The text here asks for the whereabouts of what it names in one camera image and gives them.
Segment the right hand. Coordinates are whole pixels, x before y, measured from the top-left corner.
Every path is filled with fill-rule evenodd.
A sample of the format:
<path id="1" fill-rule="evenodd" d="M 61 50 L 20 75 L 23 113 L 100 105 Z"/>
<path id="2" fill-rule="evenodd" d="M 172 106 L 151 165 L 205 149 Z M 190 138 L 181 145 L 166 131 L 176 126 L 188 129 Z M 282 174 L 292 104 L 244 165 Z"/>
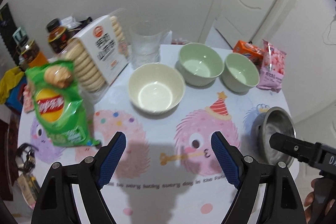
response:
<path id="1" fill-rule="evenodd" d="M 303 203 L 303 206 L 305 207 L 305 218 L 306 223 L 309 223 L 311 220 L 311 214 L 312 214 L 312 204 L 314 202 L 314 192 L 310 192 Z M 325 214 L 329 212 L 329 210 L 332 208 L 333 204 L 335 203 L 335 199 L 331 200 L 325 210 Z"/>

